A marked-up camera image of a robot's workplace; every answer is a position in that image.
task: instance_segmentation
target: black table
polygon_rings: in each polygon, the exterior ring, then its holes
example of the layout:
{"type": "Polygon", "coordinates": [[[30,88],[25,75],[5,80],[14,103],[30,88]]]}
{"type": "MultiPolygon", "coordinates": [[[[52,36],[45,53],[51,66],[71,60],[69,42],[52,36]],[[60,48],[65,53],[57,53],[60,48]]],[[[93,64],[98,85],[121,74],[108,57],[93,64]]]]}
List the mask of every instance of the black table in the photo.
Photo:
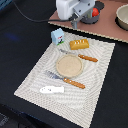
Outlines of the black table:
{"type": "MultiPolygon", "coordinates": [[[[55,0],[17,0],[16,3],[26,16],[37,20],[49,19],[56,10],[55,0]]],[[[48,22],[27,20],[13,3],[0,12],[0,104],[27,113],[55,128],[80,128],[14,95],[51,43],[51,31],[58,28],[48,22]]],[[[128,44],[62,29],[116,44],[90,128],[128,128],[128,44]]]]}

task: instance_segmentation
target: knife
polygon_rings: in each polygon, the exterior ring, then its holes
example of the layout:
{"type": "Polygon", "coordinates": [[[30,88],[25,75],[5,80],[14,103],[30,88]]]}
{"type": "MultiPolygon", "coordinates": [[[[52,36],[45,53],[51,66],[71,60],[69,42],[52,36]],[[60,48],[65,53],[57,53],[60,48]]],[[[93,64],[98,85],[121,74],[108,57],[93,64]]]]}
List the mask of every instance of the knife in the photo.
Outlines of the knife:
{"type": "MultiPolygon", "coordinates": [[[[66,54],[75,54],[75,53],[72,53],[72,52],[65,51],[63,49],[59,49],[59,50],[63,53],[66,53],[66,54]]],[[[78,54],[78,57],[80,57],[82,59],[85,59],[85,60],[93,61],[93,62],[98,61],[96,58],[92,58],[92,57],[89,57],[89,56],[84,56],[84,55],[81,55],[81,54],[78,54]]]]}
{"type": "Polygon", "coordinates": [[[66,82],[68,84],[71,84],[71,85],[74,85],[76,87],[79,87],[79,88],[82,88],[82,89],[85,88],[85,85],[83,85],[81,83],[78,83],[76,81],[70,80],[68,78],[61,78],[58,75],[54,74],[53,72],[50,72],[50,71],[46,70],[44,74],[47,75],[48,77],[52,78],[52,79],[60,79],[60,80],[63,80],[64,82],[66,82]]]}

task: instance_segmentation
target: wooden handle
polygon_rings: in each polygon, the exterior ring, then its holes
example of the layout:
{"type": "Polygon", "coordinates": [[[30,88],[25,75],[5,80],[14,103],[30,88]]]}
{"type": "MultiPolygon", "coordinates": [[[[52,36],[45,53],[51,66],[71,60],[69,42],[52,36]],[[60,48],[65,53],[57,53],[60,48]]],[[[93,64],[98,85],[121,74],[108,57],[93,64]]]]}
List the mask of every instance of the wooden handle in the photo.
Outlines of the wooden handle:
{"type": "Polygon", "coordinates": [[[93,62],[97,62],[98,60],[96,58],[92,58],[92,57],[88,57],[88,56],[84,56],[79,54],[78,55],[80,58],[85,59],[85,60],[89,60],[89,61],[93,61],[93,62]]]}
{"type": "Polygon", "coordinates": [[[82,89],[85,88],[85,85],[83,85],[83,84],[81,84],[81,83],[78,83],[78,82],[75,82],[75,81],[72,81],[72,80],[69,80],[69,79],[67,79],[67,78],[64,78],[63,81],[66,82],[66,83],[69,83],[69,84],[71,84],[71,85],[74,85],[74,86],[76,86],[76,87],[82,88],[82,89]]]}

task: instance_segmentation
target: striped placemat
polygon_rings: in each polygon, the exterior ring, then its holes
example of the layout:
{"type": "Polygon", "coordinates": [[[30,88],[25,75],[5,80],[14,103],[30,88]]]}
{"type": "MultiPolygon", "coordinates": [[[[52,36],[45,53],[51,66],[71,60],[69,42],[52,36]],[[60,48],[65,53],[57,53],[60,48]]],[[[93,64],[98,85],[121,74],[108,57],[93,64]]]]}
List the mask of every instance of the striped placemat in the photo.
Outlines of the striped placemat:
{"type": "Polygon", "coordinates": [[[64,36],[65,42],[63,44],[58,46],[50,44],[14,95],[62,116],[81,127],[89,128],[115,44],[67,32],[64,32],[64,36]],[[71,51],[69,42],[78,39],[87,39],[90,47],[71,51]],[[49,70],[59,75],[55,68],[55,62],[64,55],[58,50],[60,48],[98,59],[96,63],[82,60],[83,73],[72,78],[72,80],[84,84],[85,89],[77,88],[61,80],[48,78],[44,74],[45,70],[49,70]],[[40,88],[47,85],[64,86],[65,92],[50,95],[41,94],[40,88]]]}

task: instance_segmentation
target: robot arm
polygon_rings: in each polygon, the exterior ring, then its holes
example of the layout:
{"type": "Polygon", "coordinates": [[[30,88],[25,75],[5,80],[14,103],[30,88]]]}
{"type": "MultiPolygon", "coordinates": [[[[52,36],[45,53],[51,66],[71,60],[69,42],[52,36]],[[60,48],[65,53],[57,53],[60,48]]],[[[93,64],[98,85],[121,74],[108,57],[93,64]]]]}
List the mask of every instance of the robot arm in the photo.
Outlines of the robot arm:
{"type": "Polygon", "coordinates": [[[92,17],[94,0],[56,0],[58,16],[61,20],[71,20],[72,27],[77,29],[77,23],[83,17],[92,17]]]}

